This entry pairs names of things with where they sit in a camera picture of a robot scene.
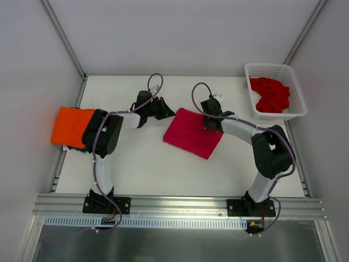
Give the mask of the magenta t shirt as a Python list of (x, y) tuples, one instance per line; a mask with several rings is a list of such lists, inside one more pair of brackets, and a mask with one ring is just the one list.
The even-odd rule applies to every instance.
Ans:
[(204, 128), (203, 115), (180, 108), (163, 136), (163, 142), (209, 159), (223, 133)]

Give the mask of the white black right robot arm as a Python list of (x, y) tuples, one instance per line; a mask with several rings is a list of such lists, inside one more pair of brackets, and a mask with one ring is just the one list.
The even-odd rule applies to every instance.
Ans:
[(283, 128), (279, 125), (262, 128), (241, 120), (233, 112), (223, 112), (213, 97), (200, 104), (204, 128), (232, 135), (252, 147), (257, 175), (252, 186), (229, 212), (237, 216), (261, 216), (268, 208), (270, 193), (278, 178), (289, 168), (294, 168), (295, 156)]

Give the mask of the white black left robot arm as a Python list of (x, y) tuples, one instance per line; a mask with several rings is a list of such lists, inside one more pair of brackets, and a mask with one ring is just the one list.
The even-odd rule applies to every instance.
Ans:
[(82, 135), (82, 143), (92, 160), (93, 185), (85, 197), (84, 213), (108, 213), (116, 210), (111, 178), (111, 154), (116, 149), (123, 128), (143, 127), (149, 117), (157, 120), (176, 114), (163, 97), (153, 96), (150, 91), (139, 91), (136, 102), (129, 111), (109, 113), (96, 109)]

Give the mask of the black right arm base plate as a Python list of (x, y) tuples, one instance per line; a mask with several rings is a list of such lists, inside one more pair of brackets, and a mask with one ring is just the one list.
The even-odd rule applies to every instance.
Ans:
[(227, 199), (227, 214), (229, 217), (276, 217), (274, 202), (267, 199), (261, 203), (255, 203), (253, 200)]

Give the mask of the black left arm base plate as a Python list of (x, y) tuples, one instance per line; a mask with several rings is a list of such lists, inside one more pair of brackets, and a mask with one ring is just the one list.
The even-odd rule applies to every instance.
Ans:
[[(114, 196), (112, 200), (118, 205), (121, 214), (128, 215), (130, 213), (131, 198)], [(119, 214), (115, 206), (101, 195), (97, 195), (97, 198), (93, 198), (91, 195), (85, 197), (82, 213), (106, 215), (112, 214), (114, 211)]]

